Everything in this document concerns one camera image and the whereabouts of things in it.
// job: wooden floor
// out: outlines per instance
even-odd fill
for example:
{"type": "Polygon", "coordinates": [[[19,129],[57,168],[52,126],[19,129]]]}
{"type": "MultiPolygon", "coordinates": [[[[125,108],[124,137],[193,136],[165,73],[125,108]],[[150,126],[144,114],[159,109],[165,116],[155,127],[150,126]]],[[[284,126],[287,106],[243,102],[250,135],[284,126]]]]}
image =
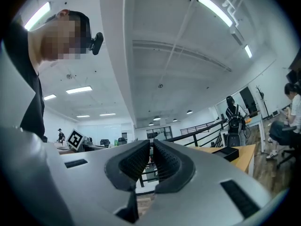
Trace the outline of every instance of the wooden floor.
{"type": "MultiPolygon", "coordinates": [[[[270,161],[266,160],[266,156],[272,150],[272,144],[268,143],[269,138],[269,124],[274,120],[283,121],[282,115],[263,121],[265,138],[266,138],[266,149],[264,153],[261,153],[261,138],[258,127],[251,127],[250,137],[246,140],[246,145],[256,144],[255,158],[254,158],[254,173],[253,177],[259,181],[267,190],[270,191],[271,195],[275,197],[279,192],[286,189],[289,186],[292,170],[291,165],[294,159],[285,162],[281,165],[280,169],[276,168],[278,162],[282,160],[281,151],[289,149],[287,146],[278,145],[278,156],[270,161]]],[[[147,194],[137,196],[138,201],[138,212],[139,215],[143,215],[150,207],[154,200],[154,194],[147,194]]]]}

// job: black rubber pad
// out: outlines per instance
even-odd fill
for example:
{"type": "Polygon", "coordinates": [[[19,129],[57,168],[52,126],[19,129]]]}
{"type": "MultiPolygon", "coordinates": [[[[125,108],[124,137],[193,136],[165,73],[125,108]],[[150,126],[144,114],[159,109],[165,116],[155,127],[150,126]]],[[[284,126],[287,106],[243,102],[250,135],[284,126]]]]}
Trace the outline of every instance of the black rubber pad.
{"type": "Polygon", "coordinates": [[[66,168],[73,168],[82,164],[88,163],[85,159],[80,159],[76,161],[65,162],[66,168]]]}
{"type": "Polygon", "coordinates": [[[245,218],[250,217],[259,210],[259,207],[233,180],[222,182],[221,186],[245,218]]]}

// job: black backpack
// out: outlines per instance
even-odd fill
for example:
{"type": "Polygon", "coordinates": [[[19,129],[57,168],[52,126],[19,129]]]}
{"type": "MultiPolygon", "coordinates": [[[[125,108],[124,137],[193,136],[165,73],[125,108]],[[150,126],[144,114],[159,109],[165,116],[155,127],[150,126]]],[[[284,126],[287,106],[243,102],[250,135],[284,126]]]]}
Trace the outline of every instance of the black backpack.
{"type": "Polygon", "coordinates": [[[228,133],[229,134],[239,134],[241,127],[242,127],[242,117],[238,112],[239,105],[236,105],[235,114],[232,113],[232,111],[227,108],[226,112],[228,112],[228,133]]]}

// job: white shirt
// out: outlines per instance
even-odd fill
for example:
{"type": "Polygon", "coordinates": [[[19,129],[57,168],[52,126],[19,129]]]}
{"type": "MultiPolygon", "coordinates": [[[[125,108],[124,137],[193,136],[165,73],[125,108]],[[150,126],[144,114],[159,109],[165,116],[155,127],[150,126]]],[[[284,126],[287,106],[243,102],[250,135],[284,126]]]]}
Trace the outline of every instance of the white shirt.
{"type": "Polygon", "coordinates": [[[293,98],[291,115],[296,117],[290,126],[296,126],[297,129],[294,132],[299,133],[301,129],[301,96],[299,94],[293,98]]]}

